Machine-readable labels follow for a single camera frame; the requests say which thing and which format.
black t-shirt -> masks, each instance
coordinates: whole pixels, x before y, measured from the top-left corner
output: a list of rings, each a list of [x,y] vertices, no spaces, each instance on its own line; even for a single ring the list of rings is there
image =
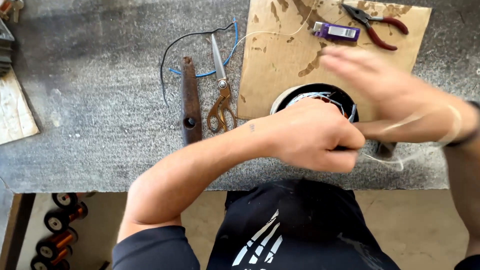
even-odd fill
[[[352,191],[307,181],[229,192],[207,270],[397,270],[363,219]],[[113,269],[198,270],[185,228],[135,233],[113,249]],[[455,270],[480,268],[480,256]]]

black wire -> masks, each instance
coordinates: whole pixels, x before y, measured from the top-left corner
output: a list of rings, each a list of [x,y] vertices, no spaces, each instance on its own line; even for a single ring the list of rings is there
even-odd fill
[[[163,63],[165,62],[165,56],[167,55],[168,49],[169,49],[170,47],[172,47],[173,44],[175,44],[177,41],[179,41],[180,39],[182,39],[182,38],[184,38],[184,37],[188,37],[188,36],[192,36],[192,35],[200,35],[200,34],[213,34],[213,33],[215,33],[215,32],[218,31],[218,30],[227,30],[227,29],[229,29],[234,23],[235,23],[235,21],[233,21],[232,23],[230,23],[229,25],[227,25],[227,27],[225,27],[225,28],[217,28],[217,29],[212,30],[212,31],[189,33],[189,34],[183,35],[183,36],[175,39],[172,43],[170,43],[170,45],[167,47],[167,49],[166,49],[165,52],[163,53],[162,63],[160,64],[160,82],[161,82],[161,84],[162,84],[163,100],[165,101],[165,104],[166,104],[167,107],[168,107],[168,103],[167,103],[167,98],[165,97],[165,83],[163,82]]]

purple lighter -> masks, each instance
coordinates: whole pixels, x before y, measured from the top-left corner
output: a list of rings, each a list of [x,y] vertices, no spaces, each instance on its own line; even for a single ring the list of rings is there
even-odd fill
[[[355,42],[359,39],[360,29],[342,25],[315,22],[315,25],[313,26],[313,34],[317,37]]]

blue wire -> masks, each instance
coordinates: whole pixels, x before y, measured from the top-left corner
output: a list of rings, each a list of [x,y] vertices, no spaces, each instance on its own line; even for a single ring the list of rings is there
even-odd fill
[[[233,49],[232,49],[232,52],[230,53],[230,55],[228,56],[228,58],[225,60],[225,62],[223,63],[223,65],[226,65],[228,63],[228,61],[230,60],[230,57],[232,57],[232,54],[233,54],[233,51],[235,50],[235,45],[237,44],[238,42],[238,39],[239,39],[239,31],[238,31],[238,28],[237,28],[237,20],[235,20],[235,17],[233,18],[233,21],[235,22],[233,25],[235,26],[235,44],[233,44]],[[171,72],[173,73],[176,73],[178,75],[181,74],[180,71],[178,70],[174,70],[174,69],[171,69],[169,68],[168,70],[170,70]],[[210,71],[210,72],[207,72],[207,73],[204,73],[204,74],[200,74],[200,75],[195,75],[195,77],[199,78],[199,77],[205,77],[205,76],[208,76],[208,75],[212,75],[213,73],[215,73],[216,71],[213,70],[213,71]]]

forearm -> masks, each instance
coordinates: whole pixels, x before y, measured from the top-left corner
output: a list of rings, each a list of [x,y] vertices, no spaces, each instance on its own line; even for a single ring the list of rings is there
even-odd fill
[[[125,218],[141,224],[174,219],[221,174],[262,156],[260,140],[243,125],[163,158],[130,187]]]
[[[452,198],[470,236],[467,257],[480,254],[480,138],[444,153]]]

